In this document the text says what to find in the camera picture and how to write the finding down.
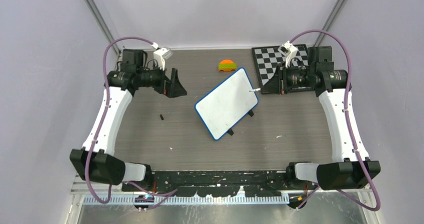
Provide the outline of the white black marker pen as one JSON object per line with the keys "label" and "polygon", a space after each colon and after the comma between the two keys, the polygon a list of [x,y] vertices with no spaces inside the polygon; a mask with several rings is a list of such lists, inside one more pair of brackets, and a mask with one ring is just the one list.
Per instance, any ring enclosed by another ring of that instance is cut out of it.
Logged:
{"label": "white black marker pen", "polygon": [[249,92],[260,92],[260,91],[261,91],[261,88],[256,88],[256,89],[249,90]]}

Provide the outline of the blue framed whiteboard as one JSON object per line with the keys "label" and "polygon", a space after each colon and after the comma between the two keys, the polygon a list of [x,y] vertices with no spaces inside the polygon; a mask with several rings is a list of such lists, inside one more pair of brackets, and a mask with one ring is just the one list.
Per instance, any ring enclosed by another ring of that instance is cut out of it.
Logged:
{"label": "blue framed whiteboard", "polygon": [[232,128],[253,116],[259,98],[244,67],[238,68],[194,104],[194,110],[213,140],[233,135]]}

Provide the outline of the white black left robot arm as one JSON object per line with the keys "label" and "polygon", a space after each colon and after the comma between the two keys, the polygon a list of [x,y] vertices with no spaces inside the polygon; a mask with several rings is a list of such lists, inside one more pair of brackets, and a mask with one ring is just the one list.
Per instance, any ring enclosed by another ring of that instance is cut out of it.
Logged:
{"label": "white black left robot arm", "polygon": [[117,70],[110,71],[99,113],[93,128],[80,149],[70,152],[70,161],[84,181],[118,185],[133,181],[141,191],[153,186],[150,165],[124,162],[114,156],[115,144],[125,111],[139,88],[153,88],[168,98],[187,95],[172,68],[166,76],[166,60],[172,56],[168,47],[153,52],[152,67],[148,67],[148,54],[141,49],[124,48],[117,61]]}

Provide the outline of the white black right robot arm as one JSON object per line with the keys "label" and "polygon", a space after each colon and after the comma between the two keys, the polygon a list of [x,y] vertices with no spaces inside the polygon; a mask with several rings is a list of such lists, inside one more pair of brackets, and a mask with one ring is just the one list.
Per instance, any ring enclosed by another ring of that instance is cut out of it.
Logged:
{"label": "white black right robot arm", "polygon": [[287,186],[299,189],[314,183],[326,191],[367,186],[380,173],[381,166],[377,160],[370,159],[362,143],[352,108],[348,72],[335,68],[332,48],[285,44],[256,51],[255,56],[268,78],[260,92],[279,95],[315,92],[330,133],[331,163],[290,162],[286,167]]}

